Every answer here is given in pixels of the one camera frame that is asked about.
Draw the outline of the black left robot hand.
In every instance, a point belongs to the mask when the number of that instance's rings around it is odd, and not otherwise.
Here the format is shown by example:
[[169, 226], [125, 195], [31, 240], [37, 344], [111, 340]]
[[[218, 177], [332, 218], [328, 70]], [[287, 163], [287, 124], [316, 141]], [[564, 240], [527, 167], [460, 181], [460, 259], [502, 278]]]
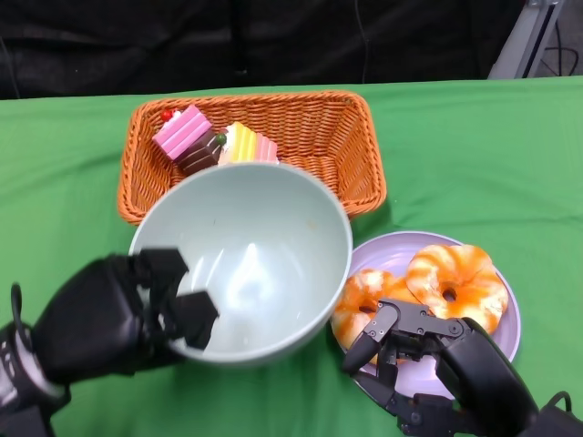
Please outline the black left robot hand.
[[45, 376], [70, 384], [177, 363], [170, 345], [202, 351], [220, 313], [206, 290], [179, 294], [189, 268], [177, 249], [95, 260], [49, 301], [32, 329]]

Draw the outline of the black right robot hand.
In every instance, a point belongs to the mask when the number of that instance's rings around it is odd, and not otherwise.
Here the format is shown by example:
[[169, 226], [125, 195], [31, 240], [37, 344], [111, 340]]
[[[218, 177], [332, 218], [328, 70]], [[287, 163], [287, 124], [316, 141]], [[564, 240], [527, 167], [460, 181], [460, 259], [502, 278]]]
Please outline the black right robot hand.
[[[444, 396], [396, 389], [397, 361], [435, 359]], [[469, 318], [439, 319], [425, 305], [382, 299], [347, 350], [343, 371], [406, 436], [518, 436], [539, 409], [527, 386], [486, 331]]]

